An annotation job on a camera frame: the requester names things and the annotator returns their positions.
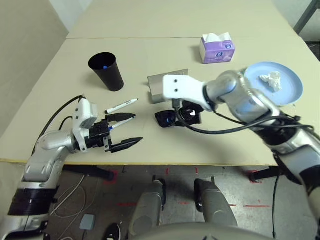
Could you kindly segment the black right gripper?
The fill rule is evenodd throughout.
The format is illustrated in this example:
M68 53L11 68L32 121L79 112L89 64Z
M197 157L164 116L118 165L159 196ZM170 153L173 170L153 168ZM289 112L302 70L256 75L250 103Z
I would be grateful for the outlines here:
M183 108L185 110L203 112L203 107L201 105L186 100L183 101Z

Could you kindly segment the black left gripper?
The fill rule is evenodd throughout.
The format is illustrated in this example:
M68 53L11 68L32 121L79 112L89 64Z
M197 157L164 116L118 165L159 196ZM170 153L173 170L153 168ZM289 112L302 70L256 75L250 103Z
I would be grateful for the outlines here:
M122 140L118 144L111 145L111 137L108 122L122 122L130 118L135 118L136 115L133 113L114 113L107 114L105 119L100 122L94 123L89 129L89 135L86 137L86 146L88 149L91 148L103 148L105 152L116 153L126 150L138 142L142 137L134 137Z

